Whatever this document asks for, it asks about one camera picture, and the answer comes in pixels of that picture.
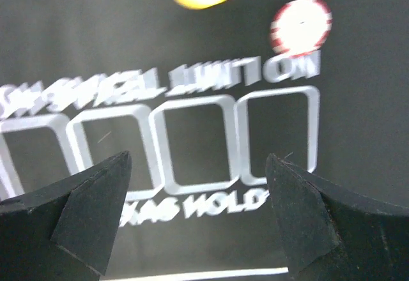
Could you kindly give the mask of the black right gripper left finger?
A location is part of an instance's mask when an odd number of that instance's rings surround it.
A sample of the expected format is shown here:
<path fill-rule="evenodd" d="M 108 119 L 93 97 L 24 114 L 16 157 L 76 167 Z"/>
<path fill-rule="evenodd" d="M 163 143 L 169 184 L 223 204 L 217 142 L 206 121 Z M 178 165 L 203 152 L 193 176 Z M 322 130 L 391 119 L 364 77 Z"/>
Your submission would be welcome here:
<path fill-rule="evenodd" d="M 99 280 L 128 190 L 122 151 L 85 171 L 1 201 L 1 280 Z"/>

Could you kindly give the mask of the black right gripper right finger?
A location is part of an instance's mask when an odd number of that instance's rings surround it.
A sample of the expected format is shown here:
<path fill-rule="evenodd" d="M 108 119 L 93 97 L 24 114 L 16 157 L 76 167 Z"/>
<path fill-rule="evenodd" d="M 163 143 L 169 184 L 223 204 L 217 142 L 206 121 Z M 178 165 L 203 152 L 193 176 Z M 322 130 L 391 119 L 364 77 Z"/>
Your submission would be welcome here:
<path fill-rule="evenodd" d="M 266 179 L 292 280 L 407 280 L 408 208 L 269 155 Z"/>

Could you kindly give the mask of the red 100 chip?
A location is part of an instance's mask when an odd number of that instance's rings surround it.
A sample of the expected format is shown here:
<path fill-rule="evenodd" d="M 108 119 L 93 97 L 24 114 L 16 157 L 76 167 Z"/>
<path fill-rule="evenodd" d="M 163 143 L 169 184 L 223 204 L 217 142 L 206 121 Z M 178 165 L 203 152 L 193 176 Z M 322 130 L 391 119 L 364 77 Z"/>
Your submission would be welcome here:
<path fill-rule="evenodd" d="M 322 0 L 286 3 L 270 24 L 270 43 L 277 54 L 299 57 L 318 50 L 332 28 L 332 12 Z"/>

